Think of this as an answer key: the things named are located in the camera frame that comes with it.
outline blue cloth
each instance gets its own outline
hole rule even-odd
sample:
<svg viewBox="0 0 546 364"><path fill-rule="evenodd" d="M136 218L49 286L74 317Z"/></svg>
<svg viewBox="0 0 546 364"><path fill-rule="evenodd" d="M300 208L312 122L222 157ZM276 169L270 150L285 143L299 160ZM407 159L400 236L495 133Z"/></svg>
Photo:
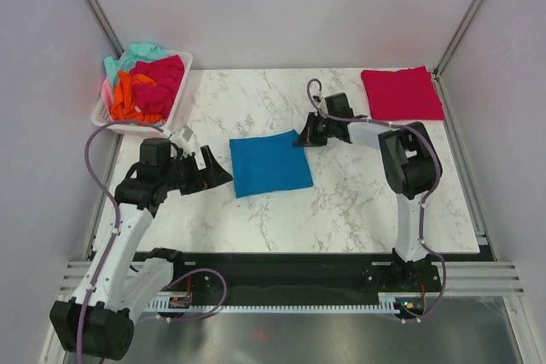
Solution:
<svg viewBox="0 0 546 364"><path fill-rule="evenodd" d="M104 68L106 68L106 75L110 80L112 90L118 84L119 71L129 72L137 64L137 61L151 63L166 57L168 54L160 46L151 43L132 44L125 56L119 60L114 60L112 56L107 57L104 59Z"/></svg>
<svg viewBox="0 0 546 364"><path fill-rule="evenodd" d="M235 196L310 188L311 171L294 130L276 136L229 140Z"/></svg>

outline red cloth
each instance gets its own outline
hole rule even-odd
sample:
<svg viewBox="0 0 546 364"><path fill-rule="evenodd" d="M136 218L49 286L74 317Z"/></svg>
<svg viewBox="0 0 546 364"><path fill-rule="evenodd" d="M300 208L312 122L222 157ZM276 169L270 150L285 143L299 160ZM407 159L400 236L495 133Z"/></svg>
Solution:
<svg viewBox="0 0 546 364"><path fill-rule="evenodd" d="M158 113L167 119L184 75L184 63L180 56L172 55L151 63L138 61L130 74L143 74L157 83L135 84L132 87L131 93L136 106L143 113Z"/></svg>
<svg viewBox="0 0 546 364"><path fill-rule="evenodd" d="M442 102L426 67L398 72L364 70L361 77L373 119L444 119Z"/></svg>

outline gray floor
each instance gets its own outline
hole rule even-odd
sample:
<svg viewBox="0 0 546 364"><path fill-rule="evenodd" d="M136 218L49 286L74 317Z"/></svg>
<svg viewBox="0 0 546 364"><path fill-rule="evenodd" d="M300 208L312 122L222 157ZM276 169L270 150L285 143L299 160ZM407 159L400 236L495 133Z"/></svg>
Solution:
<svg viewBox="0 0 546 364"><path fill-rule="evenodd" d="M150 321L137 328L119 362L515 364L521 359L502 299L446 298L434 315L414 325L372 315L223 314L188 324Z"/></svg>

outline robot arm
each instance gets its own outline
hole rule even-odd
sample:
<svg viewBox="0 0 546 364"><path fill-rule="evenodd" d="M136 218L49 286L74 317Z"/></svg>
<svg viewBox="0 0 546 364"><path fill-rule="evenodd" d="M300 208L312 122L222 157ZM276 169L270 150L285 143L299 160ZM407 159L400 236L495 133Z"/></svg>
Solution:
<svg viewBox="0 0 546 364"><path fill-rule="evenodd" d="M84 320L83 352L112 360L123 358L133 337L134 326L149 301L178 277L174 266L183 265L183 254L169 249L154 249L141 270L126 281L138 244L154 220L167 193L181 195L215 188L233 180L215 160L209 147L202 147L205 168L197 165L195 154L184 155L175 145L176 135L148 138L140 146L139 162L134 164L115 191L119 205L119 229L102 241L84 279L67 302L54 303L49 318L66 351L76 351L78 318L86 294L90 294ZM177 156L171 156L175 146ZM103 255L108 257L100 266ZM99 272L94 286L93 274Z"/></svg>
<svg viewBox="0 0 546 364"><path fill-rule="evenodd" d="M355 118L344 93L325 98L328 113L339 118ZM433 147L423 123L409 124ZM398 200L398 237L394 252L402 263L424 259L427 251L419 243L421 198L436 179L430 153L407 130L387 130L379 124L336 121L309 113L296 146L321 147L329 137L380 150L385 177Z"/></svg>

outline table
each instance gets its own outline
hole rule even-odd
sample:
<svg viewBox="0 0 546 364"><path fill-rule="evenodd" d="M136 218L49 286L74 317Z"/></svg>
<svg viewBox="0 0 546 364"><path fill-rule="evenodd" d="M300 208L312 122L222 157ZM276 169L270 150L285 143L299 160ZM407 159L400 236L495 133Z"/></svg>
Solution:
<svg viewBox="0 0 546 364"><path fill-rule="evenodd" d="M369 113L359 68L192 71L175 126L189 125L229 172L229 139L300 132L312 111L305 86L345 92L355 114ZM425 238L441 252L479 251L455 161L439 121L425 121L444 174L428 201ZM138 161L142 138L124 136L110 189ZM236 199L233 183L194 195L169 193L139 251L169 247L215 252L391 252L398 231L396 196L379 151L331 139L306 148L314 187ZM95 249L108 232L107 203Z"/></svg>

